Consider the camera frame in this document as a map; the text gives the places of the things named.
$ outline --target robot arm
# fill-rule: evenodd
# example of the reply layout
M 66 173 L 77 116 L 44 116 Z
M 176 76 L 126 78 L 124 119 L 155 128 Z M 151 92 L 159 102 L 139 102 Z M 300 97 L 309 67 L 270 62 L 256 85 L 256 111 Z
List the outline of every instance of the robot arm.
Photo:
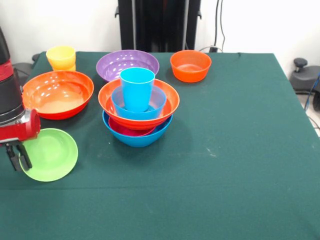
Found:
M 32 167 L 22 142 L 36 138 L 40 132 L 40 118 L 35 109 L 25 109 L 22 99 L 22 87 L 18 74 L 11 64 L 5 36 L 0 28 L 0 147 L 6 152 L 16 171 Z M 20 157 L 13 147 L 20 152 Z

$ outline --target table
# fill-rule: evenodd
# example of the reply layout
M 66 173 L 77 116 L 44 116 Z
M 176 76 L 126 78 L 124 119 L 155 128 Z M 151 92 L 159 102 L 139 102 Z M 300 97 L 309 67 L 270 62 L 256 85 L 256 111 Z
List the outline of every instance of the table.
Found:
M 61 180 L 14 172 L 0 149 L 0 238 L 32 240 L 302 240 L 320 237 L 319 139 L 273 54 L 212 53 L 206 79 L 157 78 L 180 105 L 154 144 L 132 148 L 102 122 L 96 62 L 77 52 L 94 94 L 77 116 L 42 120 L 76 140 Z M 50 71 L 44 53 L 31 77 Z

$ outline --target orange bowl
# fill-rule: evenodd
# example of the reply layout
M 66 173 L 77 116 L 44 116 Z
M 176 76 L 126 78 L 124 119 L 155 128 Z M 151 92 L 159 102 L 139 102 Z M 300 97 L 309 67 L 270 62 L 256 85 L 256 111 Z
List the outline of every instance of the orange bowl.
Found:
M 160 116 L 155 119 L 132 120 L 117 115 L 115 107 L 112 103 L 111 95 L 117 87 L 121 86 L 120 79 L 110 81 L 104 85 L 99 92 L 98 100 L 104 111 L 118 124 L 134 130 L 151 129 L 162 124 L 167 118 L 169 118 L 176 111 L 180 102 L 179 94 L 168 83 L 155 79 L 154 85 L 162 89 L 166 95 L 166 102 L 162 112 Z
M 50 71 L 23 86 L 23 104 L 44 119 L 62 120 L 78 114 L 88 104 L 94 83 L 77 71 Z
M 170 58 L 173 75 L 182 82 L 196 83 L 203 80 L 211 66 L 211 58 L 200 51 L 182 50 Z

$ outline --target blue cable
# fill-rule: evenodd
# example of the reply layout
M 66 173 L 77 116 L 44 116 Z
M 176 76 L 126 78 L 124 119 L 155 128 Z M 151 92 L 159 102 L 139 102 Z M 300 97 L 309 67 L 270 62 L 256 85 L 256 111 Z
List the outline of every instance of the blue cable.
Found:
M 309 101 L 310 101 L 310 95 L 312 93 L 312 91 L 315 89 L 315 87 L 318 85 L 319 83 L 319 80 L 320 80 L 320 73 L 318 74 L 318 77 L 317 79 L 315 80 L 309 94 L 308 94 L 308 98 L 306 99 L 306 102 L 305 102 L 305 105 L 304 105 L 304 110 L 307 111 L 308 110 L 308 107 L 309 107 Z

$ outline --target purple bowl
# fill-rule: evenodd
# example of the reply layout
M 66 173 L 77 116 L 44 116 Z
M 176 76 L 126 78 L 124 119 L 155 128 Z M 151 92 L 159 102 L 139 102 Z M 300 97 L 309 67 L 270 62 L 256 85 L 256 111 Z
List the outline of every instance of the purple bowl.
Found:
M 96 64 L 96 72 L 105 81 L 110 82 L 120 78 L 122 70 L 133 67 L 149 69 L 156 75 L 159 71 L 159 62 L 145 51 L 114 51 L 100 58 Z

